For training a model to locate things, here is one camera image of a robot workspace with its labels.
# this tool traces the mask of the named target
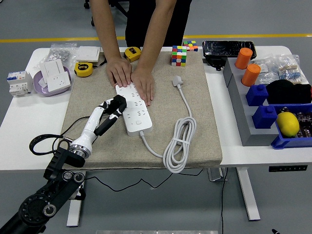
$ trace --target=robotic arm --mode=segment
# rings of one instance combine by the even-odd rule
[[[85,192],[81,187],[85,179],[84,175],[62,167],[64,164],[82,167],[85,159],[92,153],[92,143],[96,137],[103,135],[117,121],[126,107],[126,99],[117,95],[94,109],[81,136],[74,141],[65,140],[69,149],[58,147],[54,152],[44,172],[44,178],[48,180],[47,184],[23,201],[19,211],[0,229],[1,234],[43,233],[45,224],[68,199],[84,200]],[[104,114],[109,114],[109,117],[100,125]],[[29,148],[35,153],[34,146],[38,142],[56,136],[58,135],[38,136],[32,140]]]

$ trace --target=plastic bag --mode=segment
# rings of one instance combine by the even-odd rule
[[[308,83],[300,69],[298,55],[270,55],[264,59],[253,60],[252,63],[261,67],[258,76],[261,84],[270,84],[279,79],[286,79],[293,84]]]
[[[40,71],[40,64],[56,59],[61,59],[64,67],[68,70],[74,70],[76,64],[76,57],[78,56],[78,50],[76,43],[65,43],[65,44],[55,44],[51,45],[48,56],[42,59],[34,69]]]
[[[255,59],[252,63],[261,67],[261,72],[258,76],[260,84],[270,84],[275,80],[279,80],[278,67],[273,60],[273,55],[263,59]]]
[[[278,66],[278,75],[280,79],[286,79],[293,84],[301,84],[307,81],[300,69],[298,55],[279,55],[273,59]]]

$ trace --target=chair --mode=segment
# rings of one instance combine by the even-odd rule
[[[86,9],[89,9],[90,8],[90,5],[89,5],[89,1],[90,0],[85,0],[85,3],[84,3],[84,8]],[[120,1],[125,1],[125,0],[108,0],[108,4],[110,4],[111,7],[116,7],[125,17],[127,17],[127,12],[125,9],[123,9],[123,7],[120,5]],[[94,26],[94,22],[93,22],[93,17],[92,17],[92,20],[91,20],[91,24],[92,26]]]

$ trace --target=beige felt mat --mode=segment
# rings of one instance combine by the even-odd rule
[[[197,121],[197,130],[190,146],[187,167],[213,167],[222,161],[222,152],[215,123],[209,89],[199,52],[187,52],[185,67],[171,66],[171,52],[161,52],[153,70],[155,99],[148,107],[153,130],[145,135],[150,147],[162,155],[169,144],[179,118],[187,117],[187,108],[179,90],[172,85],[174,76],[181,76],[183,93]],[[86,78],[76,77],[69,100],[62,132],[76,119],[89,116],[94,108],[113,98],[116,90],[106,75],[106,65]],[[66,136],[80,136],[86,120],[80,121]],[[93,144],[93,153],[85,169],[164,168],[162,159],[152,155],[139,136],[128,136],[123,118]]]

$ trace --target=white robotic hand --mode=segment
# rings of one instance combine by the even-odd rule
[[[81,136],[71,143],[69,151],[84,159],[88,158],[92,153],[92,143],[96,140],[97,136],[103,135],[117,121],[126,107],[126,99],[117,95],[95,108]],[[104,114],[109,114],[110,116],[100,125]]]

